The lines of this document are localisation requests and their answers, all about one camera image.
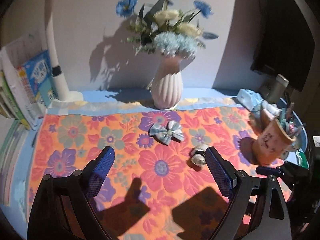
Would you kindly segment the grey plush toy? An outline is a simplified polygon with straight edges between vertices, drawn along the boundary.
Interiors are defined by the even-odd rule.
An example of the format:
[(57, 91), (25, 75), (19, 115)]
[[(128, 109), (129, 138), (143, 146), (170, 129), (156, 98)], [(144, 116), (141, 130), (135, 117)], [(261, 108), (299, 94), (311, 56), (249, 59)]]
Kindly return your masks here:
[(253, 107), (251, 118), (261, 129), (265, 129), (273, 119), (280, 117), (281, 112), (282, 110), (276, 104), (270, 104), (266, 100), (263, 100)]

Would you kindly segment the stack of flat books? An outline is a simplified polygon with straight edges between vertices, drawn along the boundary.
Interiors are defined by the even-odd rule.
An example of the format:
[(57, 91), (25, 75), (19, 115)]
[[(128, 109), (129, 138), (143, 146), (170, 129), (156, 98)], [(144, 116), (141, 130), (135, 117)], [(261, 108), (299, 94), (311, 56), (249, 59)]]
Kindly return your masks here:
[(6, 122), (1, 129), (1, 204), (9, 206), (12, 178), (28, 130), (16, 119)]

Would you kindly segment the pink ribbed vase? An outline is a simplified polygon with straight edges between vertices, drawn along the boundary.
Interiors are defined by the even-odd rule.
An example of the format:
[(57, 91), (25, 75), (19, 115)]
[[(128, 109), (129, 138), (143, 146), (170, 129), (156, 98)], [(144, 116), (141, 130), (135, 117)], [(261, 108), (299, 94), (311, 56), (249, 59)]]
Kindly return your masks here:
[(183, 81), (179, 56), (163, 56), (151, 85), (153, 104), (157, 109), (173, 109), (180, 101)]

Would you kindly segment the brown paper pen holder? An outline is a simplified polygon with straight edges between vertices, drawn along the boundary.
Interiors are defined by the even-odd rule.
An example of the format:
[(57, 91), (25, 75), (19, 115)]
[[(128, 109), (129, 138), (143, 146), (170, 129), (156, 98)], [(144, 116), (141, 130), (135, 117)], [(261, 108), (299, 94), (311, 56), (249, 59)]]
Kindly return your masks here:
[(268, 166), (280, 157), (294, 142), (277, 119), (273, 119), (252, 144), (252, 153), (261, 166)]

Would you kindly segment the blue tissue pack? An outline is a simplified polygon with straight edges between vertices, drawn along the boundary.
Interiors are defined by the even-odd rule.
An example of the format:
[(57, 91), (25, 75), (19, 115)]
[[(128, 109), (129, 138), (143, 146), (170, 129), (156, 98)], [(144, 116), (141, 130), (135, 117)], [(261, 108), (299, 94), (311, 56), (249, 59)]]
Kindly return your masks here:
[(263, 98), (259, 93), (250, 89), (240, 89), (236, 99), (249, 111), (263, 101)]

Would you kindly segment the row of upright books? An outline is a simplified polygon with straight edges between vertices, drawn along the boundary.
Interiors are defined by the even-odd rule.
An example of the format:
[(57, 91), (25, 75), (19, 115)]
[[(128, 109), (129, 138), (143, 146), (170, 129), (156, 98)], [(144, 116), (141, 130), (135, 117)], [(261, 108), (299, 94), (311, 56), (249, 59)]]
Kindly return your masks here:
[(1, 66), (5, 81), (15, 99), (28, 129), (35, 130), (46, 107), (33, 99), (22, 64), (46, 49), (40, 33), (33, 31), (12, 41), (1, 49)]

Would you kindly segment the small white round object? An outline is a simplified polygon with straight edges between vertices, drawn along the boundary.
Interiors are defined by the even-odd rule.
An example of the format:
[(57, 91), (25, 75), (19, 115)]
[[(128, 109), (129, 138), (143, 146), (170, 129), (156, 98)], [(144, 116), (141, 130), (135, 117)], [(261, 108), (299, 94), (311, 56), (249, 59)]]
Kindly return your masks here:
[(205, 155), (206, 155), (206, 150), (209, 146), (206, 144), (200, 144), (195, 146), (195, 148), (192, 150), (191, 152), (191, 162), (198, 166), (198, 167), (202, 167), (206, 164), (206, 159), (205, 159)]

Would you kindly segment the blue checked hair bow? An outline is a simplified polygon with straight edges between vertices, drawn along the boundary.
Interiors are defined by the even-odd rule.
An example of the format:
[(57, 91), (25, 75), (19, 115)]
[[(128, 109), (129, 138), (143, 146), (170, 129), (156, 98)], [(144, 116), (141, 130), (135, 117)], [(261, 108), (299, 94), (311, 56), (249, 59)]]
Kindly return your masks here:
[(184, 134), (179, 122), (169, 121), (166, 126), (153, 124), (149, 129), (149, 136), (156, 138), (164, 145), (169, 145), (172, 140), (182, 142)]

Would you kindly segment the floral orange table mat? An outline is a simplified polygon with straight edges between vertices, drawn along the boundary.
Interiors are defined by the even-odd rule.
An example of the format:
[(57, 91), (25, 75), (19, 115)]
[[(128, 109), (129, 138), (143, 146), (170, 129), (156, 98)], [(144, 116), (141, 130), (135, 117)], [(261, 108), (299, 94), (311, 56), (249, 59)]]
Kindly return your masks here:
[[(149, 136), (153, 124), (179, 122), (184, 140), (164, 145)], [(38, 133), (28, 185), (34, 201), (45, 174), (64, 177), (83, 169), (105, 146), (114, 164), (92, 204), (117, 239), (207, 239), (228, 206), (207, 167), (189, 156), (214, 146), (238, 170), (255, 175), (248, 159), (249, 112), (242, 107), (144, 112), (107, 116), (48, 114)]]

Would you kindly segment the blue cover study book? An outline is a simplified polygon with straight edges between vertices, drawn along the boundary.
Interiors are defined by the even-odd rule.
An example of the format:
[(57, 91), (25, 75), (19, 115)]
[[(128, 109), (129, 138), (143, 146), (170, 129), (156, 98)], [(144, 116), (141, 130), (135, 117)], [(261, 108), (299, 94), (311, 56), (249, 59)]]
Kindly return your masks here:
[(33, 99), (49, 107), (56, 98), (52, 82), (52, 68), (48, 50), (44, 50), (22, 64)]

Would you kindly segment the black monitor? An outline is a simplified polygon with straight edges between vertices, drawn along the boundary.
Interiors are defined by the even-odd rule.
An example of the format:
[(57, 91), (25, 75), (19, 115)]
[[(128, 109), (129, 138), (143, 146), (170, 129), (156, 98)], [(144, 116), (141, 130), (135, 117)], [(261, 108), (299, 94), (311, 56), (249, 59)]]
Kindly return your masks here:
[(282, 75), (301, 92), (315, 49), (308, 23), (295, 0), (264, 0), (261, 39), (251, 70), (276, 77)]

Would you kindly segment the blue and white artificial flowers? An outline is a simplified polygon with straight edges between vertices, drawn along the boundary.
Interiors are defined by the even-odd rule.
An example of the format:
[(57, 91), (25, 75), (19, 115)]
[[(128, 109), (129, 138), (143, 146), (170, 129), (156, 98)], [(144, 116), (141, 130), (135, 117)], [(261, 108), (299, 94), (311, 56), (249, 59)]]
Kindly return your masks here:
[(179, 56), (182, 59), (195, 57), (199, 48), (205, 48), (203, 40), (215, 40), (219, 36), (204, 31), (199, 23), (193, 24), (196, 16), (209, 18), (213, 15), (212, 7), (200, 0), (193, 2), (194, 7), (188, 11), (172, 9), (171, 0), (158, 0), (145, 12), (143, 4), (135, 12), (138, 0), (120, 0), (116, 5), (116, 15), (122, 18), (135, 17), (127, 29), (134, 33), (124, 42), (131, 43), (136, 54), (160, 52), (165, 57)]

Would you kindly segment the white desk lamp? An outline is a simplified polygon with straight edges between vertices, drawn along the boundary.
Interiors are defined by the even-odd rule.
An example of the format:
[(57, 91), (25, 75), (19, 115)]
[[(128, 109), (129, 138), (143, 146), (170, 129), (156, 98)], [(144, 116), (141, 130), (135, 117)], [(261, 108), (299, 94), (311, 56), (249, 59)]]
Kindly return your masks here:
[(69, 90), (65, 75), (58, 61), (53, 27), (53, 2), (54, 0), (45, 0), (44, 25), (56, 96), (62, 102), (82, 101), (84, 97), (81, 92)]

